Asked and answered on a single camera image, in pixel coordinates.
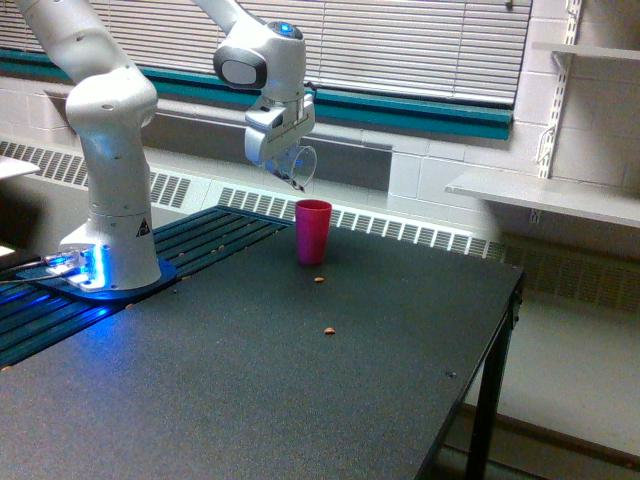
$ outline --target radiator vent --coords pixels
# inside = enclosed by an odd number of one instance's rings
[[[81,188],[88,186],[87,167],[81,156],[7,141],[0,142],[0,155],[37,165],[37,177]],[[152,204],[182,208],[190,179],[152,171],[150,180]]]
[[[219,204],[294,220],[297,199],[285,197],[225,187]],[[476,237],[472,232],[389,215],[376,216],[370,211],[341,206],[334,208],[331,225],[522,266],[527,272],[527,289],[630,313],[640,310],[640,271],[603,265],[603,261],[596,257],[581,255],[578,258],[564,251],[559,253],[529,245],[505,245]]]

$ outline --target table leg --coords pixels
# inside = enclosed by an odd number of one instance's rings
[[[489,458],[491,434],[493,433],[493,424],[498,411],[502,377],[507,362],[511,330],[514,324],[515,312],[513,304],[510,306],[507,315],[507,321],[504,322],[498,338],[493,343],[484,362],[480,395],[478,396],[478,406],[476,407],[473,433],[471,434],[471,447],[467,460],[466,480],[483,479]]]

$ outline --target wall shelf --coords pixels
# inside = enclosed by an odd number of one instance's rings
[[[603,48],[592,45],[565,45],[564,43],[546,42],[534,42],[533,48],[535,50],[546,50],[560,55],[640,61],[640,50],[621,50],[619,48]]]
[[[612,187],[474,169],[446,187],[449,193],[640,228],[640,194]]]
[[[38,170],[39,168],[32,163],[0,155],[0,180],[35,173]]]

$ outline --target transparent gripper part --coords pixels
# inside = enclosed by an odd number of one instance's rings
[[[304,187],[316,172],[317,163],[318,155],[315,148],[295,144],[277,157],[267,160],[264,166],[279,179],[304,192]]]

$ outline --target red cup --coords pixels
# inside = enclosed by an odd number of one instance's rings
[[[319,265],[324,261],[330,220],[330,203],[321,200],[296,203],[296,243],[302,265]]]

